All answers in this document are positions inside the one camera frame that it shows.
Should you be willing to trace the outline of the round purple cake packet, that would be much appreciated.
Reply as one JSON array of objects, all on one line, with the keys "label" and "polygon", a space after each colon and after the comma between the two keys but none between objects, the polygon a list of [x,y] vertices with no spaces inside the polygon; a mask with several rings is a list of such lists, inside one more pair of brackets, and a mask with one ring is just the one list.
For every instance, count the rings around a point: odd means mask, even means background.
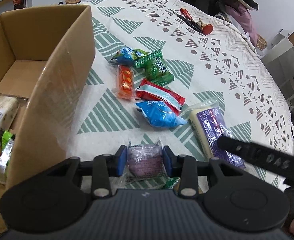
[{"label": "round purple cake packet", "polygon": [[128,141],[127,162],[121,177],[113,185],[116,189],[160,189],[167,182],[163,164],[162,142],[134,144]]}]

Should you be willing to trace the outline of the teal beige cookie packet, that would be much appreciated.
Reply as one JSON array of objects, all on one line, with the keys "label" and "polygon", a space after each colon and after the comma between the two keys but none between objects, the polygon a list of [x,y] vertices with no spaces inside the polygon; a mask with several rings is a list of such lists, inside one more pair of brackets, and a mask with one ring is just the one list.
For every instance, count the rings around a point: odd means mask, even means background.
[{"label": "teal beige cookie packet", "polygon": [[162,189],[173,189],[176,184],[180,181],[180,178],[167,178],[165,184],[162,186]]}]

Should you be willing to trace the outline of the purple white sandwich packet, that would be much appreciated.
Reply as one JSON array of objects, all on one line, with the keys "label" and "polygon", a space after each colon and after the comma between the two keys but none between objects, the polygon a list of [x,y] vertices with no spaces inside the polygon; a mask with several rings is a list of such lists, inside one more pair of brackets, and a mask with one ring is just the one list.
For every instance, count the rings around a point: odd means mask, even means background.
[{"label": "purple white sandwich packet", "polygon": [[219,158],[227,163],[245,169],[244,161],[237,155],[222,150],[217,145],[221,136],[231,138],[232,133],[225,125],[223,113],[217,98],[209,98],[203,102],[191,105],[182,111],[189,118],[196,137],[200,142],[202,152],[208,159]]}]

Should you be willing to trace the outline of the red light-blue snack packet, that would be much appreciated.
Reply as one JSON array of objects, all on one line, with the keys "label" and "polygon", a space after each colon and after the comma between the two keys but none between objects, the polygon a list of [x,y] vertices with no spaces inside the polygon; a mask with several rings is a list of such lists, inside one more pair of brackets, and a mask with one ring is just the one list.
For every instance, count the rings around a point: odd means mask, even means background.
[{"label": "red light-blue snack packet", "polygon": [[186,98],[176,92],[143,79],[135,89],[136,96],[148,101],[163,101],[176,115],[180,115]]}]

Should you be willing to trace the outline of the green plum candy packet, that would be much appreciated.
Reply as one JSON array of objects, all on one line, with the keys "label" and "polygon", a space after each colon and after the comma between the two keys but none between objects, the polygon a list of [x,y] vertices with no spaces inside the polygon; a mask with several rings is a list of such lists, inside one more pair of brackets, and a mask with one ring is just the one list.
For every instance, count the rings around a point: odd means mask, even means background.
[{"label": "green plum candy packet", "polygon": [[166,86],[175,78],[169,71],[160,49],[136,60],[134,67],[143,68],[146,79],[158,86]]}]

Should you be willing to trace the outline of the orange snack packet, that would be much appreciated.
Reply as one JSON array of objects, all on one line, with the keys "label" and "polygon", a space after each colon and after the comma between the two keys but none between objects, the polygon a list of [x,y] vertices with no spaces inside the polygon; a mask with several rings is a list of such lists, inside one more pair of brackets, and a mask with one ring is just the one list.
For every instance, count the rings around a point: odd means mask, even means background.
[{"label": "orange snack packet", "polygon": [[131,100],[135,97],[133,71],[130,67],[119,65],[117,68],[117,96]]}]

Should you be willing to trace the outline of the patterned white green bedspread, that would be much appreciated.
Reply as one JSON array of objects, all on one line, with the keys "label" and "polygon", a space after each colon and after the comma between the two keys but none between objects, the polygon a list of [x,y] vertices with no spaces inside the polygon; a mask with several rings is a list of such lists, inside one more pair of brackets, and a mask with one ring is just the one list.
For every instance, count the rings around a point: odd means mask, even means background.
[{"label": "patterned white green bedspread", "polygon": [[[287,102],[250,43],[231,24],[179,0],[91,0],[95,59],[75,116],[67,154],[82,160],[158,139],[177,154],[205,160],[191,124],[171,129],[150,126],[135,103],[116,95],[110,58],[128,46],[161,50],[186,106],[217,98],[233,137],[294,155],[294,126]],[[214,29],[204,35],[173,12]]]}]

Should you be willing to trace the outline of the small blue green snack packet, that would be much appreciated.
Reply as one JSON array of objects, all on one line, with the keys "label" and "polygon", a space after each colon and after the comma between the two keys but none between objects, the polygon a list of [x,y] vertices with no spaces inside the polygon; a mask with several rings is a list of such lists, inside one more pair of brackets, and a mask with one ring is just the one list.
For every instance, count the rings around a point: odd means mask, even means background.
[{"label": "small blue green snack packet", "polygon": [[123,47],[110,58],[109,62],[112,64],[133,67],[137,60],[147,56],[148,54],[148,52],[141,49]]}]

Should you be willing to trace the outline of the white storage rack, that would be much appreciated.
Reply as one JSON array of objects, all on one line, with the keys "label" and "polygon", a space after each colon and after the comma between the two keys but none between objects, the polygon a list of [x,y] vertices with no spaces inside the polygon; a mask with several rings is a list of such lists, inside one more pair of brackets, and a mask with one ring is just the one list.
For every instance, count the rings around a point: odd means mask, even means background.
[{"label": "white storage rack", "polygon": [[281,29],[261,57],[283,93],[294,124],[294,32]]}]

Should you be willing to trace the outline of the green silver snack packet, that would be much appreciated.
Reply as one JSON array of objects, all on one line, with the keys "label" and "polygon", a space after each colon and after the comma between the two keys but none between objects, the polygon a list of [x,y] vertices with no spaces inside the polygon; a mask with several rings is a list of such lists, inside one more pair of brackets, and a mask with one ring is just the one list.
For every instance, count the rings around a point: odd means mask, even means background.
[{"label": "green silver snack packet", "polygon": [[0,184],[5,185],[7,170],[14,147],[15,134],[4,131],[2,134],[1,155],[0,155]]}]

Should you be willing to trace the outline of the brown cardboard box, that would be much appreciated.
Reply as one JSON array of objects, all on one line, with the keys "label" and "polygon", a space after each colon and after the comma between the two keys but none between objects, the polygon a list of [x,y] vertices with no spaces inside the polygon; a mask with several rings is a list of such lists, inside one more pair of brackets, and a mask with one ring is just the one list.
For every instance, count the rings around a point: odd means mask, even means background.
[{"label": "brown cardboard box", "polygon": [[[0,15],[0,95],[26,99],[1,196],[66,158],[76,106],[95,58],[89,5],[51,5]],[[6,231],[0,213],[0,235]]]}]

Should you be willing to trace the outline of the black keys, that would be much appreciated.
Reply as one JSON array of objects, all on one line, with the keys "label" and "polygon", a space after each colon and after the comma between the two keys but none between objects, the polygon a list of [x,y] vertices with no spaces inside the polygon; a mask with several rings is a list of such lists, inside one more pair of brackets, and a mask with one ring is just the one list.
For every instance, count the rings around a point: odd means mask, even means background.
[{"label": "black keys", "polygon": [[193,28],[195,31],[199,32],[199,33],[203,33],[200,26],[192,21],[192,20],[189,20],[187,19],[186,17],[182,16],[182,15],[179,15],[178,13],[174,12],[173,10],[170,9],[171,12],[173,12],[179,19],[181,19],[184,23],[186,23],[189,27]]}]

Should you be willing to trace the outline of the red round mushroom charm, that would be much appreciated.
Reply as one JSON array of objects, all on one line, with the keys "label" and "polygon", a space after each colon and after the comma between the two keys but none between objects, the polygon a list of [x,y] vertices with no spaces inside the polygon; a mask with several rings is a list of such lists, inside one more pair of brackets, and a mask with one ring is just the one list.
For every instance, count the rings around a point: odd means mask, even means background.
[{"label": "red round mushroom charm", "polygon": [[211,34],[214,29],[212,24],[204,23],[200,18],[199,18],[199,25],[200,25],[201,31],[204,35]]}]

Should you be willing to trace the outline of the pink purple pillow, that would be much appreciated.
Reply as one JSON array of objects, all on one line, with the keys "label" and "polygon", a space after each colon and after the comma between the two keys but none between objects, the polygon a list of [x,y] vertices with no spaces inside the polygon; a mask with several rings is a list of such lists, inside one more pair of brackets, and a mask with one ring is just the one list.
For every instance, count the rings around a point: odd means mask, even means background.
[{"label": "pink purple pillow", "polygon": [[242,27],[245,33],[249,33],[251,43],[256,46],[258,33],[248,9],[237,0],[223,0],[225,12],[232,16]]}]

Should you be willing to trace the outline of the jar with cork lid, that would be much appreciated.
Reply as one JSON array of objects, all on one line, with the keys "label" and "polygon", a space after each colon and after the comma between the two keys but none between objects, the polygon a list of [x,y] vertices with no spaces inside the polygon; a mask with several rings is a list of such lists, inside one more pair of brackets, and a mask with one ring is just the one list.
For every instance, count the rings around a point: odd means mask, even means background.
[{"label": "jar with cork lid", "polygon": [[65,0],[65,3],[69,4],[69,5],[75,5],[75,4],[78,4],[80,2],[81,2],[81,0]]}]

